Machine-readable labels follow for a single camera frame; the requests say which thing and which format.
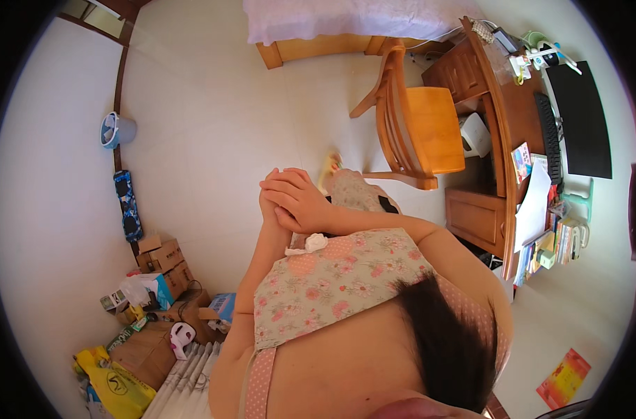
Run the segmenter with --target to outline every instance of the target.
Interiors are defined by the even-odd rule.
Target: white paper
[[[544,166],[533,164],[527,194],[516,213],[514,253],[520,251],[523,244],[536,239],[545,231],[549,189],[550,178]]]

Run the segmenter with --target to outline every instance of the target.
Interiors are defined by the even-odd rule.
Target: wooden desk
[[[446,188],[448,230],[504,260],[502,274],[515,275],[516,205],[527,191],[529,177],[520,185],[511,151],[527,141],[530,153],[546,154],[533,93],[546,93],[541,74],[532,67],[532,78],[522,86],[514,82],[508,53],[496,40],[484,42],[462,20],[467,38],[423,73],[425,86],[447,87],[458,115],[478,112],[485,117],[492,138],[496,184],[485,182]]]

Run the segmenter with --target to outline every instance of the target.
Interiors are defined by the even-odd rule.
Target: yellow bag
[[[103,346],[80,351],[76,362],[87,373],[104,407],[115,419],[139,419],[155,397],[155,390],[117,362],[110,364]]]

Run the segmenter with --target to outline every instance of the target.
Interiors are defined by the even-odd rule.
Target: pink polka dot strap
[[[265,419],[267,397],[272,383],[273,359],[276,348],[263,349],[257,354],[248,374],[246,387],[246,419]]]

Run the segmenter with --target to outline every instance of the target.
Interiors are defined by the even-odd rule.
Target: desk drawer
[[[453,103],[462,102],[488,91],[483,72],[468,39],[457,44],[425,70],[423,84],[449,89]]]
[[[506,199],[446,188],[446,224],[458,237],[504,258]]]

